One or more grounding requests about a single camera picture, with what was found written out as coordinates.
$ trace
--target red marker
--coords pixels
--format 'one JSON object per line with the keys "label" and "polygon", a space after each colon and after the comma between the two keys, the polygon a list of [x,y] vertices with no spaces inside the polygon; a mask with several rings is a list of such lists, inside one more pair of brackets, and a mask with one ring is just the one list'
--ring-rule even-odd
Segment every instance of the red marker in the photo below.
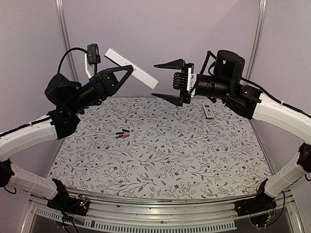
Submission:
{"label": "red marker", "polygon": [[130,135],[129,134],[127,134],[127,135],[125,135],[125,136],[123,136],[122,137],[122,139],[124,139],[124,138],[126,138],[126,137],[129,137]]}

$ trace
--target vent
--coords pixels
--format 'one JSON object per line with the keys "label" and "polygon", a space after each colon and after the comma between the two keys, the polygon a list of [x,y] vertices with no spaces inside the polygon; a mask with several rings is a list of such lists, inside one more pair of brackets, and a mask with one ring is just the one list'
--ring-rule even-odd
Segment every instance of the vent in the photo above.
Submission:
{"label": "vent", "polygon": [[[37,215],[55,220],[62,221],[62,214],[53,210],[46,210],[36,207],[35,213]],[[100,221],[85,219],[84,225],[76,223],[76,226],[97,230],[107,233],[217,233],[235,230],[234,221],[226,221],[222,223],[207,224],[202,226],[188,226],[188,227],[133,227],[125,225],[117,225],[110,223],[103,223]]]}

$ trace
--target remote control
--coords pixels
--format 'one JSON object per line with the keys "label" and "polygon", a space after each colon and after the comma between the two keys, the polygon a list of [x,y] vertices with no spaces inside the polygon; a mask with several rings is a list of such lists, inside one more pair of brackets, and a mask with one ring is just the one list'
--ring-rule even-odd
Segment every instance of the remote control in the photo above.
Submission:
{"label": "remote control", "polygon": [[209,104],[203,104],[203,109],[207,119],[215,118],[213,110]]}

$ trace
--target floral tablecloth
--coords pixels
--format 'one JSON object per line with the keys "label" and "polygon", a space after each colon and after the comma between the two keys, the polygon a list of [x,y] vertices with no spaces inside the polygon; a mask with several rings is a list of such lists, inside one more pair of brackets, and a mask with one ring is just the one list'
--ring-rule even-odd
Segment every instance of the floral tablecloth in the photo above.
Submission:
{"label": "floral tablecloth", "polygon": [[[202,104],[214,119],[206,119]],[[128,197],[210,199],[254,194],[271,172],[249,120],[220,102],[175,107],[110,98],[82,115],[49,176],[66,186]],[[116,132],[130,136],[116,139]]]}

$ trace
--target patterned table surface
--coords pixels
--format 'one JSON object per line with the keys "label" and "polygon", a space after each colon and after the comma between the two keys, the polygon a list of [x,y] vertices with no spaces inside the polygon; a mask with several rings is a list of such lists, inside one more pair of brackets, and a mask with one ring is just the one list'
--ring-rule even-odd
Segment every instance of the patterned table surface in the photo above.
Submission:
{"label": "patterned table surface", "polygon": [[[212,106],[206,119],[202,104]],[[271,175],[247,119],[220,102],[175,107],[154,98],[110,98],[81,116],[49,177],[120,196],[210,199],[254,194]],[[130,136],[116,139],[129,129]]]}

